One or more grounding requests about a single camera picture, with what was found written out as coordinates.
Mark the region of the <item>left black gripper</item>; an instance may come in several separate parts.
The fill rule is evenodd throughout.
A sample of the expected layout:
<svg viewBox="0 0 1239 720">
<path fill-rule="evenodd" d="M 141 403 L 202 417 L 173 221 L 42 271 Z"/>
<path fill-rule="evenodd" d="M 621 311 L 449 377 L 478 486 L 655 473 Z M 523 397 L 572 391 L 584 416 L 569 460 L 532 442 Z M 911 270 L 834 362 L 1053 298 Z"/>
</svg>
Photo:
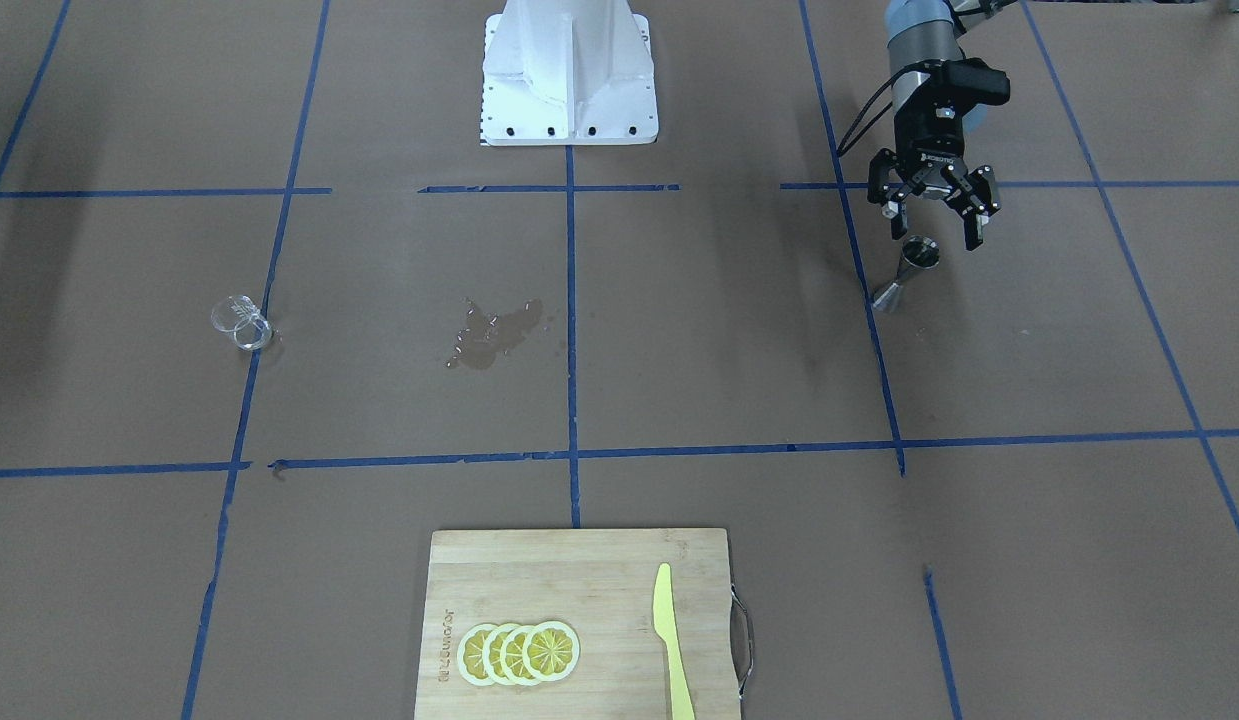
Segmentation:
<svg viewBox="0 0 1239 720">
<path fill-rule="evenodd" d="M 890 221 L 893 240 L 909 229 L 908 197 L 934 196 L 940 187 L 948 208 L 961 218 L 966 252 L 984 245 L 984 228 L 1000 209 L 1000 195 L 991 165 L 966 172 L 966 90 L 895 94 L 895 151 L 880 149 L 867 177 L 867 200 Z"/>
</svg>

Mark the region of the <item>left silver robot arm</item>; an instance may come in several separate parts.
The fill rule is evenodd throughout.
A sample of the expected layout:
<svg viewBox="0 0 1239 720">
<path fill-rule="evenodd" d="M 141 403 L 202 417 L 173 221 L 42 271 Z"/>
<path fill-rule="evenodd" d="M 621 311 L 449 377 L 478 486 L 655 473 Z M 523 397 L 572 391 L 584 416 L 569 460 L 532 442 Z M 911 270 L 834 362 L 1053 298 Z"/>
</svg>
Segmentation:
<svg viewBox="0 0 1239 720">
<path fill-rule="evenodd" d="M 965 247 L 983 245 L 984 228 L 1000 209 L 987 164 L 965 160 L 966 129 L 984 108 L 1006 105 L 1004 69 L 968 56 L 959 38 L 999 12 L 997 1 L 892 1 L 885 12 L 890 55 L 893 146 L 869 164 L 869 201 L 890 219 L 898 240 L 908 229 L 908 200 L 942 201 L 961 218 Z"/>
</svg>

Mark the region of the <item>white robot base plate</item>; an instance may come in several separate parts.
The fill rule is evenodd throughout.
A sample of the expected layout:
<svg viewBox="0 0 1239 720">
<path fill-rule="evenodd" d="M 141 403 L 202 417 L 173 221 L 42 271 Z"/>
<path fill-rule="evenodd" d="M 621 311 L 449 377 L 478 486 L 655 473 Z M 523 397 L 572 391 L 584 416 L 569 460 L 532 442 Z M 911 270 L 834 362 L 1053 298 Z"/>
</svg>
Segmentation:
<svg viewBox="0 0 1239 720">
<path fill-rule="evenodd" d="M 650 24 L 627 1 L 508 1 L 483 33 L 479 141 L 510 146 L 655 143 Z"/>
</svg>

